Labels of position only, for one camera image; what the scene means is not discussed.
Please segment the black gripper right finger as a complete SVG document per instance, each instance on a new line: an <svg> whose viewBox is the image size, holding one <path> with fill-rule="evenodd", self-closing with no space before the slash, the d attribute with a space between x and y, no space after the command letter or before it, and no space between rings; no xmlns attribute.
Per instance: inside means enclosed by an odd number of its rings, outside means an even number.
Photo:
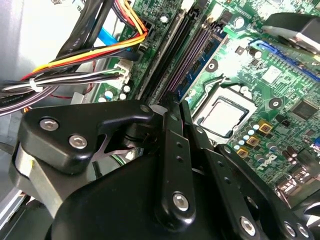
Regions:
<svg viewBox="0 0 320 240"><path fill-rule="evenodd" d="M183 131L195 157L216 187L223 231L228 240L312 240L314 235L271 188L226 144L213 147L193 124L187 101L181 102Z"/></svg>

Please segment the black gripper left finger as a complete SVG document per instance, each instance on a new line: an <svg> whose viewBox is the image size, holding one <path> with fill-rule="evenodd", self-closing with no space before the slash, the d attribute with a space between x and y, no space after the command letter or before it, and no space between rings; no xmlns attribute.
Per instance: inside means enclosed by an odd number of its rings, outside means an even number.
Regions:
<svg viewBox="0 0 320 240"><path fill-rule="evenodd" d="M55 218L72 193L94 182L86 177L90 163L142 147L144 156L157 155L163 164L158 220L191 224L195 193L183 125L174 97L161 106L125 100L35 108L21 119L10 177Z"/></svg>

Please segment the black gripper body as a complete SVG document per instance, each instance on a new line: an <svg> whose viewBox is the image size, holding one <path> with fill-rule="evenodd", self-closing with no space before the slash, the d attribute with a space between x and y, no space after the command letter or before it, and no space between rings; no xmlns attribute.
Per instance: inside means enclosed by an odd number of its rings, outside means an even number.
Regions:
<svg viewBox="0 0 320 240"><path fill-rule="evenodd" d="M218 188L202 156L195 158L192 181L196 215L182 230L158 220L158 155L145 155L73 192L60 206L49 240L224 240Z"/></svg>

